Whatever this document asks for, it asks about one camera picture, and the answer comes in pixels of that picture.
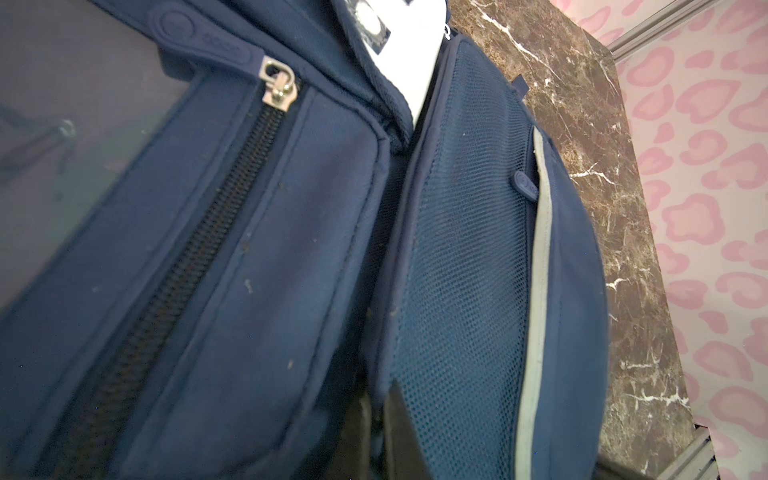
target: zipper teeth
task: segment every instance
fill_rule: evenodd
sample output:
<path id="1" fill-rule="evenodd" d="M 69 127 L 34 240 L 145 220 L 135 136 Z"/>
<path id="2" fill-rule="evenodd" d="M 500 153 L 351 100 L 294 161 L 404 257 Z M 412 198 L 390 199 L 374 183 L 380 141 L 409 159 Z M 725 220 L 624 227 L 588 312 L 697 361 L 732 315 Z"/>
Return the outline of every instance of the zipper teeth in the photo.
<path id="1" fill-rule="evenodd" d="M 104 476 L 112 450 L 171 331 L 266 163 L 284 112 L 264 105 L 245 145 L 179 257 L 123 341 L 67 437 L 55 478 Z"/>

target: mesh panel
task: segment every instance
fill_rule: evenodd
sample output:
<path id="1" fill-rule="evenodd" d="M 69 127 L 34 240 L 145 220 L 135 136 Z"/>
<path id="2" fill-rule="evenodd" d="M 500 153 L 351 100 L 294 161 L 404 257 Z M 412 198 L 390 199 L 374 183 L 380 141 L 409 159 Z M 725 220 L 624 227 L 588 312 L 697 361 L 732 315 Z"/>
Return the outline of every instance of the mesh panel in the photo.
<path id="1" fill-rule="evenodd" d="M 435 479 L 511 478 L 533 210 L 509 175 L 525 171 L 531 124 L 473 45 L 459 48 L 451 89 L 419 206 L 393 375 Z"/>

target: marble surface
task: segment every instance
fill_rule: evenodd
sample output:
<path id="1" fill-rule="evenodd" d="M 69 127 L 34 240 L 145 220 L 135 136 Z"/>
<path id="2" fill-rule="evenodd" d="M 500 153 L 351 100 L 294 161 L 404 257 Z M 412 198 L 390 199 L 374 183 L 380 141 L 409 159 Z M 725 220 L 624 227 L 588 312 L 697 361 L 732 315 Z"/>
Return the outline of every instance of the marble surface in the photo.
<path id="1" fill-rule="evenodd" d="M 610 52 L 548 0 L 453 0 L 477 43 L 554 138 L 591 214 L 608 281 L 610 385 L 601 454 L 655 477 L 693 439 L 650 222 Z"/>

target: metal zipper slider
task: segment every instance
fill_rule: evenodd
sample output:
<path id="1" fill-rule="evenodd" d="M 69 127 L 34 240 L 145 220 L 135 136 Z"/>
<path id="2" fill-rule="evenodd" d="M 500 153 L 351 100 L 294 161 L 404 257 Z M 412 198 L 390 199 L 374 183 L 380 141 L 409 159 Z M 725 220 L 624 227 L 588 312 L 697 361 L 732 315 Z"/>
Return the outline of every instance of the metal zipper slider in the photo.
<path id="1" fill-rule="evenodd" d="M 291 67 L 264 55 L 259 70 L 259 78 L 266 82 L 261 101 L 278 110 L 288 111 L 288 107 L 299 96 L 296 87 L 296 75 Z"/>

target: pink patterned wallpaper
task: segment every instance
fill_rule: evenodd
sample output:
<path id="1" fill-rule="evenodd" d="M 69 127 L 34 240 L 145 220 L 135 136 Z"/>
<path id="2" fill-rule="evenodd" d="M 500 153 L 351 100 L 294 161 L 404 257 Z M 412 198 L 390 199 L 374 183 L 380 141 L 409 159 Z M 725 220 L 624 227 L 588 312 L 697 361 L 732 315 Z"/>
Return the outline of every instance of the pink patterned wallpaper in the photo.
<path id="1" fill-rule="evenodd" d="M 603 45 L 638 26 L 671 0 L 551 0 Z"/>
<path id="2" fill-rule="evenodd" d="M 603 43 L 644 20 L 554 0 L 577 2 Z M 617 69 L 694 420 L 723 480 L 768 480 L 768 0 L 723 0 Z"/>

